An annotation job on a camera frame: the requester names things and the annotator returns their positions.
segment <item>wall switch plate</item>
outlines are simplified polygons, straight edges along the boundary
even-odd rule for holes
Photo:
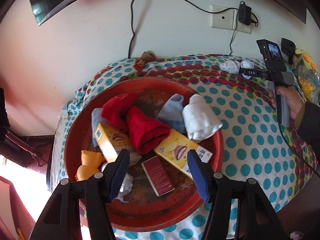
[[[219,12],[227,8],[228,7],[223,7],[219,5],[210,6],[210,9],[212,12]],[[212,28],[234,30],[236,28],[236,17],[237,17],[237,11],[235,9],[230,9],[221,13],[211,14],[210,26]],[[251,26],[244,25],[238,21],[237,31],[244,32],[244,33],[251,33]]]
[[[211,5],[210,9],[212,12],[219,12],[224,9],[227,9],[227,7],[222,7],[218,5]],[[235,26],[233,26],[235,18],[235,10],[230,9],[227,11],[224,11],[222,13],[217,14],[211,14],[210,16],[210,26],[212,28],[220,28],[220,29],[227,29],[227,30],[233,30]]]

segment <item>yellow box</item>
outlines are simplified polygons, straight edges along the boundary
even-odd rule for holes
[[[212,156],[211,152],[174,129],[170,130],[170,135],[159,143],[154,151],[192,178],[187,163],[187,154],[191,149],[196,150],[202,162],[207,163]]]
[[[122,149],[127,149],[130,153],[130,166],[142,158],[132,147],[129,137],[111,124],[99,123],[94,137],[108,163],[114,162]]]

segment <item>power cord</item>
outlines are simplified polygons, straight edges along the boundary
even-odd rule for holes
[[[226,8],[226,9],[222,10],[222,11],[218,11],[218,12],[210,12],[210,11],[203,10],[202,8],[200,8],[199,6],[195,5],[194,3],[192,3],[192,2],[190,2],[190,1],[188,1],[188,0],[184,0],[184,1],[186,1],[187,3],[189,3],[189,4],[193,5],[194,7],[196,7],[197,9],[199,9],[199,10],[201,10],[201,11],[205,12],[205,13],[217,14],[217,13],[222,13],[222,12],[225,12],[225,11],[227,11],[227,10],[231,10],[231,9],[237,10],[237,16],[236,16],[236,28],[235,28],[235,29],[234,29],[234,31],[233,31],[233,34],[232,34],[232,37],[231,37],[231,41],[230,41],[230,44],[229,44],[229,47],[230,47],[230,53],[229,53],[229,56],[231,56],[231,54],[233,53],[233,50],[232,50],[232,48],[231,48],[231,44],[232,44],[232,42],[233,42],[233,37],[234,37],[235,32],[236,32],[236,29],[237,29],[238,15],[239,15],[239,8],[229,7],[229,8]],[[254,23],[254,24],[255,24],[255,26],[257,27],[257,26],[258,26],[258,24],[259,24],[258,18],[256,17],[256,15],[255,15],[254,13],[251,13],[251,14],[252,14],[252,15],[256,18],[256,20],[257,20],[256,22],[254,22],[254,21],[253,21],[253,23]]]
[[[130,9],[131,9],[131,31],[132,31],[132,38],[131,38],[131,41],[130,41],[130,44],[129,44],[129,51],[128,51],[128,58],[131,58],[131,49],[132,49],[132,43],[134,41],[134,38],[136,37],[136,33],[133,29],[133,4],[134,4],[134,1],[135,0],[132,0],[131,1],[131,4],[130,4]]]
[[[270,72],[272,81],[273,81],[273,83],[275,84],[275,81],[274,81],[274,79],[273,79],[272,73],[271,73],[271,71],[269,71],[269,72]],[[274,87],[275,87],[275,98],[276,98],[276,97],[277,97],[277,90],[276,90],[276,86],[275,86],[275,85],[274,85]],[[282,130],[281,130],[281,127],[280,127],[279,118],[278,118],[278,127],[279,127],[279,130],[280,130],[282,139],[285,141],[285,143],[287,144],[287,146],[291,149],[291,146],[289,145],[289,142],[284,138],[284,135],[283,135],[283,133],[282,133]],[[307,163],[307,162],[305,161],[305,159],[303,158],[303,156],[301,156],[300,154],[298,154],[298,152],[297,152],[295,149],[291,149],[291,150],[292,150],[292,152],[293,152],[295,155],[297,155],[297,157],[298,157],[300,160],[302,160],[302,161],[305,163],[305,165],[307,165],[307,166],[314,172],[314,174],[316,174],[316,176],[318,176],[318,178],[320,179],[320,174],[319,174],[309,163]]]

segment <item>red sock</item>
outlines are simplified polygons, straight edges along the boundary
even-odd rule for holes
[[[138,153],[145,154],[153,150],[170,133],[170,126],[147,117],[133,106],[127,114],[129,137]]]
[[[124,121],[125,116],[137,100],[138,95],[133,92],[113,97],[103,105],[101,117],[121,132],[126,132],[128,127]]]

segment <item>white wall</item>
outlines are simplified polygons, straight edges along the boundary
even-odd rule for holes
[[[131,0],[78,0],[38,27],[29,0],[16,0],[0,25],[0,86],[20,135],[53,134],[73,93],[106,64],[127,56]],[[241,0],[191,0],[238,7]],[[251,34],[237,33],[234,55],[261,58],[257,39],[293,40],[320,65],[320,30],[307,13],[300,22],[272,0],[244,0],[259,18]],[[231,30],[213,29],[210,16],[183,0],[136,0],[133,57],[229,53]]]

